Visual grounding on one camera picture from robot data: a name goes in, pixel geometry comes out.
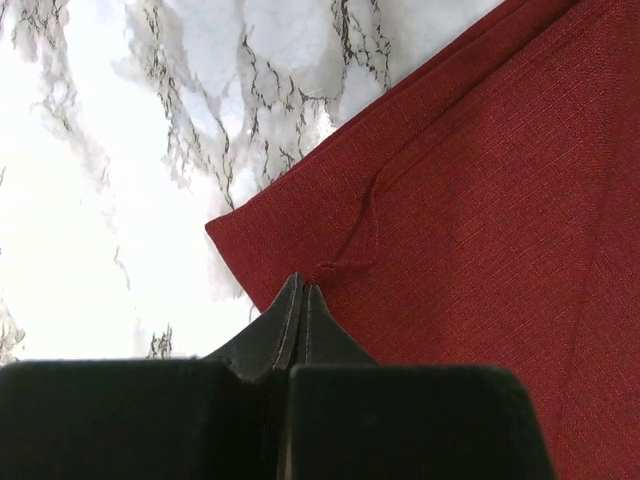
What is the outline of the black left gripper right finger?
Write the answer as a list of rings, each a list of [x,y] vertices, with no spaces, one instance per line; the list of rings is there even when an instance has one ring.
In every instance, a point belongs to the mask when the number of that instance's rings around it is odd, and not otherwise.
[[[528,392],[511,372],[379,365],[311,285],[289,381],[289,475],[551,479],[554,470]]]

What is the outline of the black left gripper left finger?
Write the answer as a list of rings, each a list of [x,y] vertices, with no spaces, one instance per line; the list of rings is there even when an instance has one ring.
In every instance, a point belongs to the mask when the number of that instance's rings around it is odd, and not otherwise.
[[[273,479],[303,280],[193,360],[19,362],[1,372],[5,479]]]

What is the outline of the dark red cloth napkin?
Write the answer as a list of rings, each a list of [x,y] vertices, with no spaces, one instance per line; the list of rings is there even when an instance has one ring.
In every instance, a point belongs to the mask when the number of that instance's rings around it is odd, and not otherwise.
[[[562,479],[639,475],[639,5],[507,1],[208,223],[265,309],[319,285],[377,360],[489,363]]]

